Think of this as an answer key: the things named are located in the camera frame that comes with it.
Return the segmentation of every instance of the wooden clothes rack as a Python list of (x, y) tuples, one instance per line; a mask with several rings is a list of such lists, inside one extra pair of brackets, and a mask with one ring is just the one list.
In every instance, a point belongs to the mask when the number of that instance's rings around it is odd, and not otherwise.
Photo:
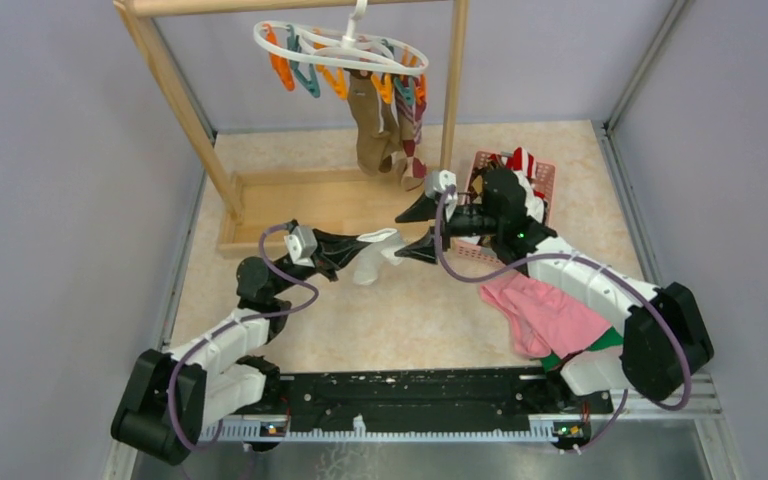
[[(369, 0), (369, 3), (430, 1), (446, 0)], [(452, 160), (469, 9), (469, 0), (448, 1), (454, 5), (439, 164), (444, 169), (450, 169)], [(353, 6), (355, 3), (355, 0), (114, 0), (122, 22), (225, 204), (226, 214), (217, 247), (221, 254), (229, 257), (250, 254), (264, 229), (292, 218), (338, 234), (359, 234), (396, 226), (395, 216), (413, 203), (418, 194), (417, 191), (401, 191), (393, 179), (385, 183), (382, 178), (368, 177), (357, 168), (229, 175), (213, 149), (187, 95), (184, 81), (152, 19), (173, 15)], [(422, 235), (427, 226), (399, 225), (399, 229), (410, 240)]]

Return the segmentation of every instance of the white cable tie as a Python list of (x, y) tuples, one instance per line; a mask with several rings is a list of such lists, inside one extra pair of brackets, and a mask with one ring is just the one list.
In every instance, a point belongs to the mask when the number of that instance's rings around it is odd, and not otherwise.
[(243, 310), (240, 308), (235, 308), (233, 312), (231, 312), (231, 320), (236, 323), (237, 325), (242, 326), (243, 322), (242, 319), (247, 315), (243, 315)]
[(599, 268), (594, 269), (593, 273), (590, 275), (590, 279), (587, 280), (587, 285), (585, 286), (586, 288), (584, 289), (584, 291), (585, 291), (584, 297), (587, 299), (585, 304), (588, 307), (590, 306), (590, 292), (592, 291), (591, 288), (590, 288), (590, 284), (593, 283), (593, 281), (596, 280), (597, 277), (602, 275), (602, 270), (604, 270), (606, 268), (608, 268), (608, 265), (606, 265), (604, 263), (600, 263), (599, 264)]
[[(204, 363), (208, 363), (208, 358), (209, 358), (208, 357), (208, 353), (210, 353), (210, 347), (215, 348), (216, 349), (216, 355), (220, 357), (220, 358), (217, 358), (216, 361), (218, 362), (219, 360), (222, 360), (222, 358), (221, 358), (222, 357), (222, 348), (220, 348), (219, 345), (217, 345), (216, 342), (213, 341), (213, 334), (212, 333), (206, 333), (203, 338), (207, 342), (207, 345), (205, 345), (204, 348), (202, 348), (203, 352), (206, 351), (206, 353), (204, 354)], [(207, 365), (202, 365), (202, 366), (204, 367), (205, 370), (208, 369)]]
[(561, 272), (560, 272), (561, 281), (560, 281), (560, 285), (558, 285), (558, 287), (561, 290), (564, 290), (564, 277), (565, 277), (564, 272), (567, 271), (567, 267), (570, 266), (571, 263), (575, 263), (575, 259), (578, 258), (579, 256), (581, 256), (581, 252), (573, 248), (572, 251), (570, 252), (569, 258), (567, 258), (567, 261), (564, 262), (564, 266), (561, 267)]

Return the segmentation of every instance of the pink basket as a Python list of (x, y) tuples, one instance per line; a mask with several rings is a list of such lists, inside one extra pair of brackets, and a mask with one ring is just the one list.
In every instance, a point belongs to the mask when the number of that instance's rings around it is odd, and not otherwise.
[[(469, 188), (469, 185), (472, 184), (472, 172), (476, 168), (482, 168), (487, 165), (487, 162), (490, 161), (494, 155), (505, 156), (501, 153), (485, 151), (478, 151), (475, 153), (475, 160), (472, 163), (472, 168), (469, 170), (469, 174), (461, 177), (467, 179), (467, 182), (464, 185), (461, 185), (462, 191), (466, 191), (467, 188)], [(546, 200), (547, 207), (544, 223), (546, 223), (546, 225), (549, 225), (552, 220), (552, 194), (554, 193), (555, 189), (555, 170), (556, 168), (554, 163), (547, 160), (537, 160), (537, 170), (534, 174), (534, 189), (545, 195), (544, 200)], [(479, 262), (497, 267), (502, 266), (502, 262), (496, 258), (496, 255), (489, 248), (482, 247), (480, 245), (473, 245), (458, 238), (452, 239), (452, 251), (454, 251), (457, 255), (472, 260), (477, 260)]]

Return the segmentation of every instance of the sock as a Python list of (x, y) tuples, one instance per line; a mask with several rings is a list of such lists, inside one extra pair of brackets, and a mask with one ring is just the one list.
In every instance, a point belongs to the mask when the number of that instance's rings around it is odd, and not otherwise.
[[(405, 88), (410, 87), (407, 78), (395, 77), (393, 81), (400, 82)], [(428, 103), (418, 97), (414, 99), (413, 105), (408, 105), (404, 95), (399, 89), (396, 89), (399, 136), (407, 157), (404, 163), (399, 165), (400, 170), (397, 172), (400, 171), (401, 173), (399, 181), (405, 190), (413, 190), (422, 185), (425, 175), (428, 173), (425, 163), (416, 157), (416, 146), (422, 141), (422, 114), (425, 113), (427, 107)]]
[(390, 105), (379, 98), (368, 72), (350, 71), (347, 100), (358, 127), (358, 167), (370, 176), (387, 171), (388, 159), (400, 149)]
[(358, 237), (359, 241), (370, 243), (361, 250), (355, 263), (352, 281), (355, 285), (372, 285), (378, 279), (378, 269), (386, 260), (391, 265), (402, 263), (404, 258), (395, 255), (396, 250), (406, 245), (402, 235), (395, 228), (385, 228), (377, 232), (365, 233)]

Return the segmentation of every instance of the wooden pole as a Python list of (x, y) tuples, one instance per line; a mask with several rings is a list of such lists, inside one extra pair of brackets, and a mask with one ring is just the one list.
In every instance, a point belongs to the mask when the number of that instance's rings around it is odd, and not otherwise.
[[(137, 17), (354, 6), (356, 0), (122, 0)], [(369, 0), (370, 5), (441, 0)]]
[(207, 175), (213, 185), (216, 186), (222, 201), (225, 202), (225, 207), (239, 221), (243, 214), (243, 204), (231, 185), (231, 177), (222, 167), (219, 157), (213, 150), (213, 144), (205, 133), (195, 108), (187, 96), (183, 82), (174, 68), (157, 27), (154, 26), (151, 18), (137, 18), (132, 15), (122, 0), (114, 0), (113, 4), (122, 17), (125, 28), (128, 29), (128, 33), (134, 39), (134, 44), (143, 54), (149, 70), (151, 70), (157, 85), (178, 118), (181, 128), (187, 134), (193, 149), (201, 159)]
[(455, 124), (458, 120), (458, 94), (461, 88), (463, 50), (466, 41), (466, 17), (469, 0), (454, 0), (452, 6), (452, 39), (449, 42), (449, 74), (446, 79), (446, 106), (443, 111), (443, 144), (440, 147), (440, 168), (452, 165), (455, 142)]

